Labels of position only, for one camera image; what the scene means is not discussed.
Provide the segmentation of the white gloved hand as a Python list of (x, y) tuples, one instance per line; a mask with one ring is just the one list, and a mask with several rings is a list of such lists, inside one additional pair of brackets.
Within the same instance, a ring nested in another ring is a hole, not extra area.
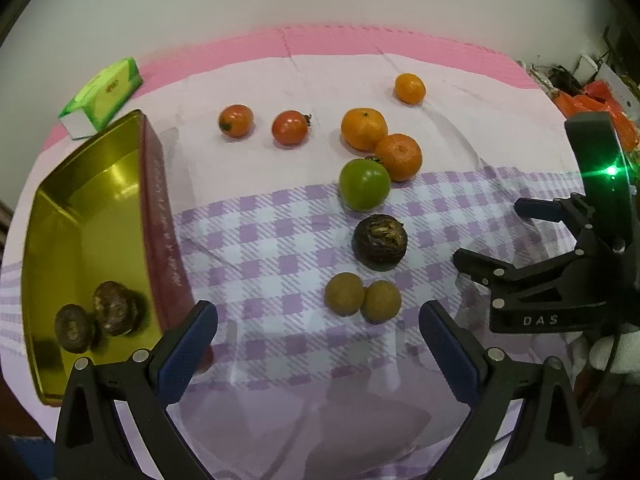
[(598, 392), (610, 378), (639, 383), (639, 326), (605, 323), (563, 335), (576, 396)]

